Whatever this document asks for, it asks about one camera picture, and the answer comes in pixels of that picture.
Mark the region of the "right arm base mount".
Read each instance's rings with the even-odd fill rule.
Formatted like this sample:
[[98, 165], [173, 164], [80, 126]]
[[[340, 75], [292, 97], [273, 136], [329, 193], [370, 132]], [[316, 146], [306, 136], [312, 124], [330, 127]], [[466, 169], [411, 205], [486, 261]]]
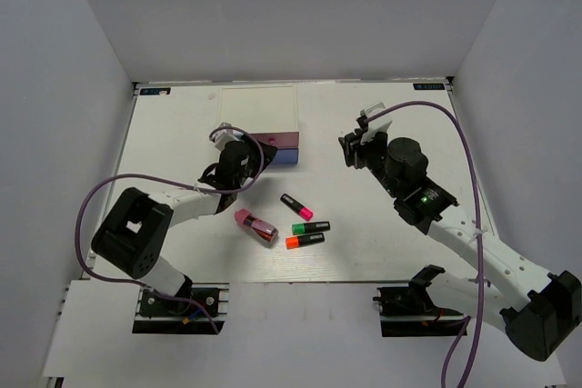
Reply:
[[465, 319], [457, 311], [421, 303], [407, 286], [379, 287], [372, 300], [384, 338], [455, 337]]

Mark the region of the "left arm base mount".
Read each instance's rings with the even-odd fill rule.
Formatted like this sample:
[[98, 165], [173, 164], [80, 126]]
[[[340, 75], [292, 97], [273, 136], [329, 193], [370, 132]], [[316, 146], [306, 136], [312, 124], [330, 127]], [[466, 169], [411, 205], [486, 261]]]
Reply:
[[192, 303], [173, 302], [142, 289], [138, 295], [132, 333], [169, 335], [215, 335], [226, 321], [229, 284], [194, 284], [191, 300], [211, 316], [216, 329]]

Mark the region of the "pink drawer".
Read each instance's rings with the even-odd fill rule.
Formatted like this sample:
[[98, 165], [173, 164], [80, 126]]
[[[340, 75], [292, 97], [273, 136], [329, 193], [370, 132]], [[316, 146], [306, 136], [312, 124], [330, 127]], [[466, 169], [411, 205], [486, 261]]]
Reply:
[[257, 141], [272, 145], [278, 149], [297, 149], [299, 147], [299, 132], [252, 133]]

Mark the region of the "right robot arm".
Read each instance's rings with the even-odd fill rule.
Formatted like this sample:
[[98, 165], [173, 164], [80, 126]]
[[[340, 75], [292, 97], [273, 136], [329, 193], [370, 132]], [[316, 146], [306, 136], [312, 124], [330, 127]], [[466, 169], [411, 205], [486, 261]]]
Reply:
[[346, 165], [366, 168], [407, 224], [484, 271], [485, 283], [479, 286], [429, 264], [409, 280], [403, 296], [381, 300], [384, 309], [404, 307], [414, 314], [447, 309], [473, 315], [482, 297], [485, 323], [538, 362], [546, 361], [580, 325], [580, 280], [569, 271], [554, 274], [478, 229], [457, 199], [427, 176], [428, 159], [417, 141], [389, 140], [383, 132], [368, 138], [356, 129], [339, 143]]

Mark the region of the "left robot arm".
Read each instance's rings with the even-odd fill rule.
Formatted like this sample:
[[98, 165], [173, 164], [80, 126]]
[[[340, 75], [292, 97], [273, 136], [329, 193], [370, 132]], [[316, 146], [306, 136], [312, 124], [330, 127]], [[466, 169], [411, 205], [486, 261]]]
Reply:
[[141, 285], [161, 293], [161, 304], [173, 314], [192, 303], [192, 280], [161, 256], [168, 230], [201, 216], [223, 213], [245, 182], [275, 159], [278, 149], [248, 136], [225, 143], [216, 163], [209, 165], [199, 189], [148, 194], [125, 189], [95, 233], [91, 249]]

